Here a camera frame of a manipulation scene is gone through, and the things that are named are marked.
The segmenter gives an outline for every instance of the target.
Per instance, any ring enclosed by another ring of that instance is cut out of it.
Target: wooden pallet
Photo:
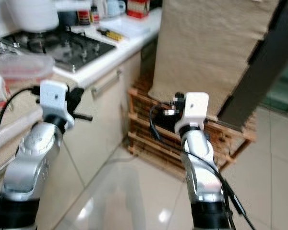
[[[143,80],[140,84],[136,84],[137,88],[131,88],[128,91],[130,102],[129,151],[183,179],[184,176],[180,173],[184,171],[180,161],[180,151],[156,141],[150,133],[149,110],[159,103],[147,96],[150,86],[150,83],[145,84]],[[205,124],[204,131],[210,136],[210,142],[214,148],[214,159],[220,170],[235,163],[237,157],[250,143],[256,140],[255,127],[255,115],[250,117],[242,132],[211,120]],[[158,126],[156,128],[165,142],[181,149],[178,135]]]

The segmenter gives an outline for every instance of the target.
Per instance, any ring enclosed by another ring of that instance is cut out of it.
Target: white floor tile
[[[191,205],[188,196],[187,184],[184,183],[181,187],[180,194],[176,201],[174,212],[167,230],[191,230],[192,228],[193,220]]]
[[[181,182],[124,149],[93,179],[64,221],[78,230],[165,230]]]
[[[251,220],[256,230],[271,230],[269,226],[263,224],[257,219],[252,217],[249,217],[249,219]],[[233,220],[237,230],[251,230],[250,226],[248,225],[243,216],[239,216],[238,214],[236,214],[234,215]]]
[[[237,230],[250,230],[251,228],[245,219],[234,211],[234,223]],[[256,230],[270,230],[270,227],[261,223],[253,217],[249,217]],[[181,188],[179,197],[176,201],[175,209],[170,220],[167,230],[192,230],[193,220],[191,215],[191,206],[188,197],[187,185],[184,184]]]
[[[270,154],[270,111],[257,108],[256,115],[256,142],[251,144],[251,148]]]
[[[288,163],[272,158],[272,224],[277,230],[288,230]]]
[[[288,161],[288,118],[271,113],[272,155]]]
[[[62,219],[83,190],[80,178],[64,144],[50,166],[49,177],[39,202],[38,229],[51,230]]]
[[[55,230],[77,230],[66,223],[64,220],[60,222],[60,224],[55,228]]]
[[[232,189],[249,215],[271,225],[271,156],[246,149],[237,164],[224,170]]]

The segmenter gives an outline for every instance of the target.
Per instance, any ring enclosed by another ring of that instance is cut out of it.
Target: glossy floor
[[[288,119],[258,109],[258,139],[224,171],[257,230],[288,230]],[[250,229],[236,213],[238,230]],[[186,184],[118,148],[56,230],[191,230]]]

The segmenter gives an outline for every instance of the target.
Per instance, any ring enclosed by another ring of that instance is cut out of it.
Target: wooden slat
[[[152,155],[156,155],[156,156],[158,156],[158,157],[160,157],[166,161],[171,162],[172,164],[174,164],[178,167],[184,168],[180,159],[176,159],[176,158],[173,158],[169,155],[166,155],[164,152],[158,151],[157,149],[155,149],[149,145],[146,145],[140,141],[137,141],[133,138],[130,138],[129,141],[133,144],[132,147],[137,146],[137,148],[139,148],[139,149],[145,150],[146,152],[149,152]]]
[[[129,94],[129,110],[131,113],[134,113],[134,104],[133,104],[133,98]]]
[[[153,142],[150,142],[150,141],[148,141],[148,140],[146,140],[144,138],[141,138],[141,137],[137,136],[135,133],[128,132],[128,136],[130,138],[133,138],[133,139],[135,139],[135,140],[137,140],[139,142],[142,142],[142,143],[144,143],[144,144],[146,144],[146,145],[148,145],[148,146],[150,146],[150,147],[152,147],[152,148],[154,148],[154,149],[156,149],[158,151],[161,151],[161,152],[163,152],[166,155],[169,155],[169,156],[171,156],[171,157],[173,157],[175,159],[180,160],[180,155],[177,155],[176,153],[174,153],[172,151],[169,151],[169,150],[161,147],[160,145],[154,144]],[[214,157],[220,158],[220,159],[224,159],[224,160],[226,160],[226,161],[228,161],[230,163],[236,163],[237,162],[236,159],[231,158],[229,155],[225,155],[225,154],[219,153],[217,151],[214,152]]]
[[[150,147],[152,147],[152,148],[154,148],[154,149],[156,149],[158,151],[161,151],[161,152],[163,152],[166,155],[169,155],[169,156],[171,156],[171,157],[173,157],[173,158],[175,158],[177,160],[180,160],[180,155],[177,155],[176,153],[174,153],[172,151],[169,151],[169,150],[167,150],[167,149],[165,149],[165,148],[163,148],[163,147],[161,147],[159,145],[156,145],[156,144],[154,144],[152,142],[149,142],[149,141],[145,140],[144,138],[140,138],[135,133],[128,132],[128,136],[130,138],[133,138],[133,139],[135,139],[137,141],[140,141],[140,142],[142,142],[142,143],[144,143],[144,144],[146,144],[146,145],[148,145],[148,146],[150,146]]]
[[[139,100],[141,100],[142,102],[146,102],[146,103],[153,104],[153,105],[159,104],[159,102],[156,101],[156,100],[153,100],[153,99],[150,99],[150,98],[148,98],[146,96],[140,95],[138,93],[138,90],[135,89],[135,88],[129,89],[128,90],[128,94],[132,95],[133,97],[135,97],[135,98],[137,98]]]
[[[136,132],[139,137],[145,138],[145,139],[152,141],[154,143],[157,142],[157,140],[153,138],[153,135],[151,134],[149,129],[144,128],[143,126],[141,126],[140,124],[138,124],[134,121],[131,122],[131,125],[132,125],[132,130],[133,130],[133,131],[130,130],[131,132],[133,132],[133,133]],[[165,142],[165,144],[168,144],[170,146],[174,146],[176,148],[181,147],[180,140],[173,140],[173,139],[168,138],[167,136],[164,136],[162,134],[160,134],[160,135],[162,137],[162,141]]]
[[[216,130],[219,130],[223,133],[226,133],[226,134],[229,134],[229,135],[233,135],[235,137],[241,137],[241,138],[245,138],[245,139],[249,139],[249,140],[256,140],[256,135],[254,135],[253,133],[251,132],[247,132],[247,133],[242,133],[242,132],[239,132],[239,131],[236,131],[234,129],[231,129],[231,128],[228,128],[228,127],[225,127],[223,125],[220,125],[218,123],[215,123],[215,122],[211,122],[211,121],[208,121],[208,123],[206,124],[207,127],[210,127],[210,128],[213,128],[213,129],[216,129]]]
[[[158,157],[155,157],[144,150],[137,149],[137,147],[128,147],[128,150],[133,154],[137,155],[139,158],[148,161],[149,163],[155,165],[156,167],[167,171],[173,176],[179,178],[180,180],[185,180],[185,170],[181,169],[177,166],[166,162],[165,160],[161,160]]]
[[[240,155],[248,146],[251,144],[250,140],[245,140],[242,145],[237,149],[237,151],[234,152],[234,154],[231,156],[233,158],[237,158],[238,155]],[[230,165],[230,162],[226,162],[222,167],[220,168],[220,171],[226,169]]]
[[[129,113],[129,114],[128,114],[128,117],[129,117],[132,121],[135,121],[135,122],[141,124],[141,125],[144,126],[144,127],[147,127],[147,128],[150,127],[149,122],[139,119],[137,114],[130,114],[130,113]],[[179,137],[177,134],[175,134],[175,133],[172,133],[172,132],[170,132],[170,131],[168,131],[168,130],[166,130],[166,129],[164,129],[164,128],[158,127],[158,126],[156,126],[156,129],[157,129],[157,131],[158,131],[160,134],[162,134],[162,135],[166,135],[167,137],[170,137],[170,138],[172,138],[172,139],[180,140],[180,137]]]

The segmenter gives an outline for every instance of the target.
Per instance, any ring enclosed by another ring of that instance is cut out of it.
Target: gas stove
[[[56,66],[75,73],[89,62],[115,48],[89,38],[85,32],[55,30],[45,33],[16,32],[1,41],[25,53],[44,53],[52,56]]]

